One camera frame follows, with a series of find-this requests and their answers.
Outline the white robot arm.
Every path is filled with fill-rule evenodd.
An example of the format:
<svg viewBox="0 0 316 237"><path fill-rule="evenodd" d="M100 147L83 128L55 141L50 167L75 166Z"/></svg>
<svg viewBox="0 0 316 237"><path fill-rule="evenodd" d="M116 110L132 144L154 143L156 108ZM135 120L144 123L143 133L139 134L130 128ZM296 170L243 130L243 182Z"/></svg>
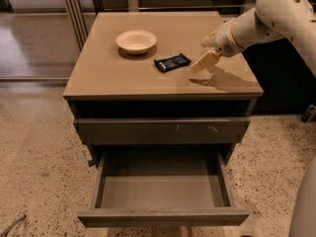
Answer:
<svg viewBox="0 0 316 237"><path fill-rule="evenodd" d="M294 46L316 74L316 16L308 0L256 0L244 14L205 37L206 52L193 65L202 71L247 47L279 39ZM288 237L316 237L316 157L307 166L296 196Z"/></svg>

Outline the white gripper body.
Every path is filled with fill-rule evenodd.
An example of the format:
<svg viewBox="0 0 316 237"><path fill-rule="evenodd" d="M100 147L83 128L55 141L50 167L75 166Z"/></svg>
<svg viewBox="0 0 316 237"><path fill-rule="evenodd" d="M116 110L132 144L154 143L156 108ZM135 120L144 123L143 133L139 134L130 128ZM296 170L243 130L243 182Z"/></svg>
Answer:
<svg viewBox="0 0 316 237"><path fill-rule="evenodd" d="M244 48L235 41L231 26L232 20L227 21L212 34L211 46L220 56L232 57L244 50Z"/></svg>

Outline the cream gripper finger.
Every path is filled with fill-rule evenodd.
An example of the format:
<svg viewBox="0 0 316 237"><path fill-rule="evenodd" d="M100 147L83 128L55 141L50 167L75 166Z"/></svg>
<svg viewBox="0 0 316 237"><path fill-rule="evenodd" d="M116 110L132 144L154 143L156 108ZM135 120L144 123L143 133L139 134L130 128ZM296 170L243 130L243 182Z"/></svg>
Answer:
<svg viewBox="0 0 316 237"><path fill-rule="evenodd" d="M200 45L203 48L212 48L212 47L216 47L216 39L215 39L215 34L216 32L212 32L209 35L207 35L206 37L204 37L201 42Z"/></svg>
<svg viewBox="0 0 316 237"><path fill-rule="evenodd" d="M197 62L192 66L194 72L200 72L203 69L210 68L218 63L220 56L213 50L208 50Z"/></svg>

